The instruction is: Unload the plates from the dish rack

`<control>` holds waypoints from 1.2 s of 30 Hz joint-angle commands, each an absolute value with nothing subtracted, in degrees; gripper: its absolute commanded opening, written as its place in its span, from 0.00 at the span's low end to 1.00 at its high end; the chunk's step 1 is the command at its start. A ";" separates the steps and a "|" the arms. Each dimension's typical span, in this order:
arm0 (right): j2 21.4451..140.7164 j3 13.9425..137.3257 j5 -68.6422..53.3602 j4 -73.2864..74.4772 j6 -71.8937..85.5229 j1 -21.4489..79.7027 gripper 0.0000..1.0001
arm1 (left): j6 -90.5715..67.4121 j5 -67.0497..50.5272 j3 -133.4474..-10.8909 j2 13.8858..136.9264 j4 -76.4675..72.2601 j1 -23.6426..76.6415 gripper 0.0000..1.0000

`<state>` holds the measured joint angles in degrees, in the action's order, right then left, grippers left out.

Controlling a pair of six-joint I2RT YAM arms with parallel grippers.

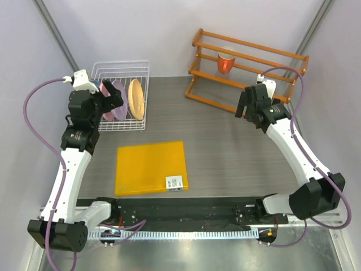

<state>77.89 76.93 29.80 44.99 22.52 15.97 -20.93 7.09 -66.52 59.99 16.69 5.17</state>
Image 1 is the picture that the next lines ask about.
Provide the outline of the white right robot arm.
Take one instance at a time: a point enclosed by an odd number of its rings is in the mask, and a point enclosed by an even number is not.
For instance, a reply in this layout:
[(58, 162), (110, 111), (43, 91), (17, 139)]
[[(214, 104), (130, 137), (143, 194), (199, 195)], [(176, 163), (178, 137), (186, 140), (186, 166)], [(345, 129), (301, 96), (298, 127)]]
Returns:
[(338, 207), (340, 195), (336, 190), (344, 189), (344, 177), (341, 173), (332, 173), (316, 158), (297, 129), (291, 127), (290, 112), (268, 97), (265, 84), (245, 88), (235, 116), (244, 117), (273, 140), (299, 185), (290, 195), (271, 194), (261, 198), (254, 210), (259, 222), (267, 223), (278, 213), (293, 214), (305, 220)]

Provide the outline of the blue plate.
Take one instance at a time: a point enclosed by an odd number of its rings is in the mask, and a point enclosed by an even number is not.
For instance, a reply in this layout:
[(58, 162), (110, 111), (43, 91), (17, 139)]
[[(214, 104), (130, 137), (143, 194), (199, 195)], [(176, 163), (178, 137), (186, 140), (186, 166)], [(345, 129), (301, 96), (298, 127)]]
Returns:
[(97, 88), (100, 88), (100, 83), (97, 82), (96, 80), (93, 80), (92, 83), (93, 83)]

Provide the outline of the purple plate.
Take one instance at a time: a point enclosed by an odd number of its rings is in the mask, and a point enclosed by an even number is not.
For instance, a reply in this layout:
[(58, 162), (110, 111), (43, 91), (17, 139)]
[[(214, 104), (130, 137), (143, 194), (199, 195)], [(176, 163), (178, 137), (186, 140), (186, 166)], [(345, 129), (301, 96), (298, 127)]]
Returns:
[(127, 106), (128, 106), (127, 94), (121, 81), (114, 80), (112, 84), (121, 93), (121, 98), (123, 100), (123, 105), (121, 107), (117, 107), (113, 109), (112, 113), (117, 120), (124, 121), (127, 117)]

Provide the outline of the orange plate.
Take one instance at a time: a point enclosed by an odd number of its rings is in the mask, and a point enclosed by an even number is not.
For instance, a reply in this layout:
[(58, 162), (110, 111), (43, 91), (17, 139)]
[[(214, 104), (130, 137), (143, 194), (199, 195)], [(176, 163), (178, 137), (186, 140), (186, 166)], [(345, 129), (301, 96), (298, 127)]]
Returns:
[(142, 86), (136, 78), (129, 84), (128, 101), (132, 116), (137, 120), (142, 121), (145, 114), (145, 100)]

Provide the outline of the pink plate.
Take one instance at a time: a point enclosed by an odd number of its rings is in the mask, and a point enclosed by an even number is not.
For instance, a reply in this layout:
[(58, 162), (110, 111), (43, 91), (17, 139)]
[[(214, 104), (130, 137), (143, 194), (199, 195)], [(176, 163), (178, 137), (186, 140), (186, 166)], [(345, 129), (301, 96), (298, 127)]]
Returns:
[[(110, 96), (110, 93), (109, 91), (106, 89), (106, 87), (103, 85), (103, 83), (100, 84), (100, 91), (102, 92), (102, 94), (105, 96), (105, 97), (108, 97)], [(106, 112), (103, 114), (103, 118), (107, 121), (113, 121), (115, 119), (113, 113), (110, 111), (110, 112)]]

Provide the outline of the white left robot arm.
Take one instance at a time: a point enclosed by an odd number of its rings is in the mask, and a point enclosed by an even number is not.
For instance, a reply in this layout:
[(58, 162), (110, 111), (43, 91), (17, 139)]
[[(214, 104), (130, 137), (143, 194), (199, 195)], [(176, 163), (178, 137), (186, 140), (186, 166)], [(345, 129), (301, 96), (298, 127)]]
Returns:
[(70, 82), (67, 128), (61, 137), (61, 152), (56, 180), (48, 202), (39, 218), (30, 220), (28, 233), (46, 251), (81, 252), (90, 230), (101, 223), (114, 225), (120, 210), (113, 198), (98, 197), (76, 214), (76, 203), (85, 170), (99, 139), (99, 125), (104, 113), (123, 105), (121, 93), (106, 80), (110, 95), (104, 96), (92, 81)]

